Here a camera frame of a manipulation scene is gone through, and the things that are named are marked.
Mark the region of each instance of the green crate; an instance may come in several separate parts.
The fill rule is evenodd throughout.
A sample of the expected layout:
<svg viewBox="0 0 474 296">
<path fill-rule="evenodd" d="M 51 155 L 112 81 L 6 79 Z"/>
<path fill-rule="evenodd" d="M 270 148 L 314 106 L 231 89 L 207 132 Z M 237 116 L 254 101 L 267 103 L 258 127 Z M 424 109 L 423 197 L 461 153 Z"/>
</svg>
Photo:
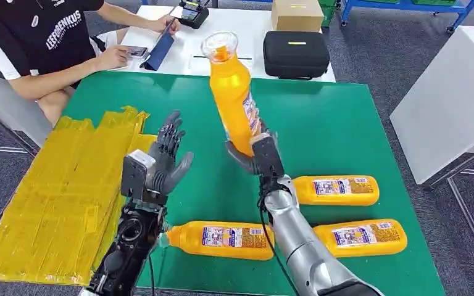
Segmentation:
<svg viewBox="0 0 474 296">
<path fill-rule="evenodd" d="M 331 18 L 333 18 L 333 14 L 335 13 L 335 6 L 321 5 L 320 8 L 322 10 L 322 14 L 324 15 L 320 26 L 328 27 L 330 26 Z"/>
<path fill-rule="evenodd" d="M 412 0 L 414 4 L 453 6 L 455 0 Z"/>
<path fill-rule="evenodd" d="M 321 6 L 335 6 L 337 5 L 337 0 L 318 0 Z"/>
</svg>

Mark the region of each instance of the robotic arm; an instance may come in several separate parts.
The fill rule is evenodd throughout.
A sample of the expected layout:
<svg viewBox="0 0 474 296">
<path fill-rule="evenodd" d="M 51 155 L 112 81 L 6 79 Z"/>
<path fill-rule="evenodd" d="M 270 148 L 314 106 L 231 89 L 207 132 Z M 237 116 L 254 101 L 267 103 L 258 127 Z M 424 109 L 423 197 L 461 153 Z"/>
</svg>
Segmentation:
<svg viewBox="0 0 474 296">
<path fill-rule="evenodd" d="M 340 263 L 318 239 L 299 210 L 291 178 L 277 151 L 276 140 L 262 133 L 252 140 L 254 159 L 249 160 L 227 143 L 240 164 L 248 164 L 260 178 L 259 206 L 268 211 L 275 240 L 300 296 L 376 296 L 382 293 L 361 281 Z"/>
<path fill-rule="evenodd" d="M 135 151 L 123 163 L 123 207 L 115 241 L 81 296 L 131 295 L 143 266 L 166 229 L 167 194 L 188 171 L 193 154 L 185 154 L 178 166 L 175 156 L 184 131 L 180 112 L 168 117 L 148 154 Z M 252 140 L 255 157 L 238 152 L 227 142 L 230 155 L 260 179 L 258 206 L 268 211 L 275 239 L 286 258 L 299 296 L 383 296 L 360 280 L 320 242 L 299 210 L 291 178 L 285 174 L 276 138 L 264 133 Z"/>
<path fill-rule="evenodd" d="M 176 166 L 175 157 L 184 131 L 174 111 L 159 130 L 148 154 L 136 150 L 124 158 L 121 194 L 127 197 L 117 235 L 88 287 L 80 296 L 126 296 L 133 289 L 149 254 L 165 231 L 166 202 L 191 166 L 187 152 Z"/>
</svg>

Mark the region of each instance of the black t-shirt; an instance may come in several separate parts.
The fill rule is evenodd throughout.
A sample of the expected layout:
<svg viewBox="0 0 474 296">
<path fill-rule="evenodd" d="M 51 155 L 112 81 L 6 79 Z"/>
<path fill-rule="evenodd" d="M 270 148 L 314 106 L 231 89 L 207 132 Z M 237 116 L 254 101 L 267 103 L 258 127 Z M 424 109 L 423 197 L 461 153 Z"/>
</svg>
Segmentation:
<svg viewBox="0 0 474 296">
<path fill-rule="evenodd" d="M 64 70 L 95 57 L 83 11 L 104 0 L 0 0 L 0 77 Z"/>
</svg>

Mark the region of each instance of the chair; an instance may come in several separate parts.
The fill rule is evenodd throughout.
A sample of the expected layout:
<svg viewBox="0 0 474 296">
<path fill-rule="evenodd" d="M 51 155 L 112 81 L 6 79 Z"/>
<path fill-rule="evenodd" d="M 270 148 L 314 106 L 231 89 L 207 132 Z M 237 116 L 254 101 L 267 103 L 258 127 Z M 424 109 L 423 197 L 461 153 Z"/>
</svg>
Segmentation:
<svg viewBox="0 0 474 296">
<path fill-rule="evenodd" d="M 42 147 L 52 125 L 36 102 L 21 98 L 6 80 L 0 79 L 0 129 L 14 138 L 26 152 L 35 155 L 38 149 L 15 131 L 23 131 L 37 146 Z"/>
</svg>

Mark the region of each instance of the yellow plastic sheet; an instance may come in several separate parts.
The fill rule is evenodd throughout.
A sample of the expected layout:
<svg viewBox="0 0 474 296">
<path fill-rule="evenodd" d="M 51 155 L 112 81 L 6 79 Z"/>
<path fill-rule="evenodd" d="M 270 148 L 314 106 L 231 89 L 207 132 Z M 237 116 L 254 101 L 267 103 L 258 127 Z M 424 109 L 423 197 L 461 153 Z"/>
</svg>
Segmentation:
<svg viewBox="0 0 474 296">
<path fill-rule="evenodd" d="M 147 117 L 59 120 L 0 220 L 0 281 L 89 283 L 117 229 L 123 157 L 156 138 L 140 134 Z"/>
</svg>

